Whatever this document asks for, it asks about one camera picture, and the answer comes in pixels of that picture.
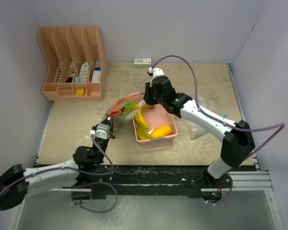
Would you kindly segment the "clear orange-zipper bag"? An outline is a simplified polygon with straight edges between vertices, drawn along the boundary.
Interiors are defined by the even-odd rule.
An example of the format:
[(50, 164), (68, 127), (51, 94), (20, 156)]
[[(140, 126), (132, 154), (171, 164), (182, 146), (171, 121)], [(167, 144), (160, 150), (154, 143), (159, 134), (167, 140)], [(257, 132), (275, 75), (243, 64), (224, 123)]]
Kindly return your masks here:
[(133, 120), (133, 117), (145, 104), (143, 97), (143, 92), (131, 93), (110, 106), (105, 116), (109, 115), (113, 119), (113, 127), (119, 128)]

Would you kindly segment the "green grape bunch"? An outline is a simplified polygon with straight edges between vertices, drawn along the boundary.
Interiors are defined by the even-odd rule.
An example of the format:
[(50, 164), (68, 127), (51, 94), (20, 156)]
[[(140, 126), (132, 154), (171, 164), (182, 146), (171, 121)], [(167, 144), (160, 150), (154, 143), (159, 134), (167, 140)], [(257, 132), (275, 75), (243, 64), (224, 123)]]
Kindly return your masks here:
[(130, 111), (135, 108), (135, 103), (132, 100), (127, 100), (124, 104), (123, 111)]

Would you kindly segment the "clear blue-zipper bag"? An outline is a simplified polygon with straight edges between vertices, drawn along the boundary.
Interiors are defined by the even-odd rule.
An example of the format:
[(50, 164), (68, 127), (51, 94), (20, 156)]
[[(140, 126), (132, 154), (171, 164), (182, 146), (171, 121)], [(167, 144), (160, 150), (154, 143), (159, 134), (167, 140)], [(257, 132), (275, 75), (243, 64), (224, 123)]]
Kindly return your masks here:
[(221, 116), (205, 109), (201, 105), (197, 105), (195, 100), (189, 100), (183, 105), (183, 108), (180, 110), (180, 116), (182, 119), (205, 129), (220, 142), (223, 141), (226, 132), (231, 131), (231, 128), (223, 125)]

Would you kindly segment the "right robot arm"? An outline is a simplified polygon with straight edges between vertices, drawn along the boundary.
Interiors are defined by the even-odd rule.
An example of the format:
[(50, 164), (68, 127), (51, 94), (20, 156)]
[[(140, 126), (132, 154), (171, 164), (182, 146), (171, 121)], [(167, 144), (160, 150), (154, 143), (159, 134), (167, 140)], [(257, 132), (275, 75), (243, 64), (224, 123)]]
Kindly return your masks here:
[(255, 148), (246, 121), (228, 120), (203, 108), (192, 97), (177, 93), (166, 76), (156, 77), (145, 84), (144, 101), (148, 105), (159, 104), (169, 114), (199, 125), (222, 143), (220, 157), (207, 168), (208, 173), (204, 175), (204, 183), (208, 187), (216, 187), (221, 177), (240, 166)]

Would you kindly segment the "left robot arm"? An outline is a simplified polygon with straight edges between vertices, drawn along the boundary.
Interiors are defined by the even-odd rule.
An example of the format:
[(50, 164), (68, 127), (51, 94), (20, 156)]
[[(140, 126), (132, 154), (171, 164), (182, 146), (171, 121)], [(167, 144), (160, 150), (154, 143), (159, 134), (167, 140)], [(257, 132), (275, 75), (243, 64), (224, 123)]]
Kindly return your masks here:
[(102, 169), (107, 159), (106, 149), (113, 135), (113, 118), (106, 118), (90, 131), (92, 146), (79, 146), (72, 159), (45, 167), (26, 168), (16, 164), (0, 176), (0, 211), (12, 209), (26, 197), (54, 188), (84, 188), (92, 176), (106, 176), (114, 172)]

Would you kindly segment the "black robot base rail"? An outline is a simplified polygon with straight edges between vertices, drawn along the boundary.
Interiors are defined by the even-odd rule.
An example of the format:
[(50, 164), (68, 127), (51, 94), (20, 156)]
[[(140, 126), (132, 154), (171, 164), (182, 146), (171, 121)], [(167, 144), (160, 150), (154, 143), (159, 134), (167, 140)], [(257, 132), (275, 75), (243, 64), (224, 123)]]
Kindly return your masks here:
[(117, 165), (106, 176), (92, 176), (77, 189), (89, 188), (93, 199), (108, 195), (187, 196), (220, 200), (222, 192), (234, 188), (233, 177), (212, 178), (203, 166)]

